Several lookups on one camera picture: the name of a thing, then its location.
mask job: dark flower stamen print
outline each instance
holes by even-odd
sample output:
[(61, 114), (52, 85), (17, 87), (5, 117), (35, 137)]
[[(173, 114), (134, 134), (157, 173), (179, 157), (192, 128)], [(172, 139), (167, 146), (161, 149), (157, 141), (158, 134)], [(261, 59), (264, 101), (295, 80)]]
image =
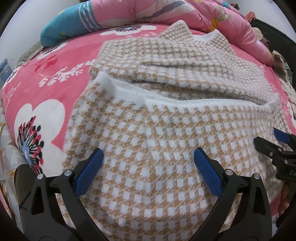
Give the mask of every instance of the dark flower stamen print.
[(18, 128), (17, 145), (30, 167), (38, 174), (42, 173), (40, 165), (43, 164), (42, 148), (44, 141), (39, 134), (41, 126), (34, 125), (36, 116), (28, 123), (23, 123)]
[(140, 29), (141, 26), (135, 25), (135, 26), (125, 26), (125, 27), (120, 27), (117, 28), (115, 31), (117, 32), (126, 32), (126, 31), (134, 31)]

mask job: white flower print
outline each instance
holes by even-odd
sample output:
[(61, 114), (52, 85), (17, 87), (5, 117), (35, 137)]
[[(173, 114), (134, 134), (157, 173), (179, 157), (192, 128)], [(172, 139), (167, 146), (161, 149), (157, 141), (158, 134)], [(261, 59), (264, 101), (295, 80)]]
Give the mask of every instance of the white flower print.
[(83, 69), (81, 69), (81, 68), (84, 66), (93, 65), (95, 60), (96, 59), (89, 60), (86, 63), (77, 64), (75, 67), (73, 67), (69, 71), (67, 71), (68, 67), (66, 66), (66, 67), (62, 68), (61, 70), (59, 70), (58, 72), (56, 72), (54, 74), (54, 76), (43, 76), (42, 75), (43, 79), (38, 83), (38, 86), (43, 87), (45, 84), (47, 84), (47, 86), (51, 86), (57, 81), (59, 81), (59, 82), (66, 81), (68, 78), (70, 78), (70, 76), (80, 75), (83, 73)]
[(14, 71), (11, 73), (11, 75), (8, 77), (8, 79), (4, 83), (2, 89), (15, 78), (15, 76), (17, 75), (17, 73), (18, 73), (18, 71), (20, 70), (21, 67), (22, 67), (22, 65), (18, 66), (17, 68), (14, 69)]
[(15, 140), (25, 160), (37, 172), (47, 177), (60, 175), (66, 154), (52, 144), (65, 119), (64, 105), (49, 99), (32, 110), (25, 104), (17, 113), (14, 124)]
[(101, 33), (101, 36), (116, 34), (119, 36), (122, 35), (131, 35), (141, 32), (142, 30), (155, 30), (156, 26), (152, 25), (132, 25), (132, 26), (123, 26), (120, 28), (111, 28), (109, 31)]
[(58, 51), (59, 49), (63, 48), (64, 46), (66, 46), (67, 43), (60, 43), (54, 47), (51, 47), (50, 49), (48, 49), (47, 51), (45, 51), (44, 53), (42, 53), (41, 55), (39, 55), (36, 59), (40, 60), (45, 58), (46, 56), (48, 56), (50, 53), (53, 53), (55, 51)]

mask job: checkered sweater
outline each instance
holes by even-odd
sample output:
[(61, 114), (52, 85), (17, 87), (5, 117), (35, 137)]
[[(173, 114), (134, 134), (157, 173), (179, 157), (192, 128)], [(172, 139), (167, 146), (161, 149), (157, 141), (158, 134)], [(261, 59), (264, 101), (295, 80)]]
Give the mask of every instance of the checkered sweater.
[(271, 160), (253, 145), (256, 136), (278, 144), (273, 127), (289, 131), (279, 98), (219, 32), (196, 40), (179, 21), (158, 38), (108, 41), (91, 72), (69, 120), (64, 168), (103, 150), (81, 201), (108, 239), (195, 233), (217, 200), (194, 165), (197, 147), (238, 175), (259, 173), (270, 200), (280, 192)]

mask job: red leaf print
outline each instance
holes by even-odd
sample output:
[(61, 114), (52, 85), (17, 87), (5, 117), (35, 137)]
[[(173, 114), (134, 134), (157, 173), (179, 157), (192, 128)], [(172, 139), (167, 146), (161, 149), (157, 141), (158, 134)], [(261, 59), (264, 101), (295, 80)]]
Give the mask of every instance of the red leaf print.
[(46, 66), (43, 69), (48, 69), (52, 65), (52, 61), (47, 62)]
[(57, 62), (57, 58), (55, 58), (54, 60), (52, 60), (52, 65), (54, 65)]
[(46, 61), (51, 60), (51, 59), (54, 58), (55, 56), (56, 56), (56, 54), (55, 54), (55, 55), (52, 55), (52, 56), (50, 56), (50, 57), (48, 57)]
[(37, 72), (38, 69), (40, 69), (41, 64), (37, 65), (36, 69), (34, 70), (34, 72)]

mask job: bed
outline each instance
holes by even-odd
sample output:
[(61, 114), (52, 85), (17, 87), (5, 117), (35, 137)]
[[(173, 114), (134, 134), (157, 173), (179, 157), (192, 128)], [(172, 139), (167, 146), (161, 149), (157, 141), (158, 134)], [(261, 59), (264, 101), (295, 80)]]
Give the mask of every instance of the bed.
[[(132, 37), (156, 37), (167, 28), (168, 25), (150, 23), (96, 31), (47, 48), (30, 61), (19, 65), (2, 89), (1, 123), (4, 131), (1, 132), (1, 150), (5, 156), (2, 155), (1, 179), (7, 182), (13, 176), (16, 166), (26, 163), (37, 173), (59, 175), (63, 171), (61, 164), (66, 159), (64, 142), (68, 122), (77, 99), (89, 84), (89, 70), (103, 42)], [(196, 36), (204, 35), (193, 29), (191, 32)], [(256, 64), (264, 74), (272, 91), (279, 95), (291, 133), (296, 134), (291, 104), (277, 74), (245, 51), (234, 45), (231, 47), (239, 58)], [(20, 127), (26, 128), (25, 136), (19, 132)], [(13, 149), (13, 154), (8, 154), (9, 148)], [(277, 215), (279, 198), (278, 192), (271, 203), (274, 216)], [(13, 206), (15, 202), (16, 199), (11, 196), (10, 205)], [(13, 210), (18, 213), (17, 206), (14, 205)], [(16, 215), (16, 219), (21, 227), (19, 215)]]

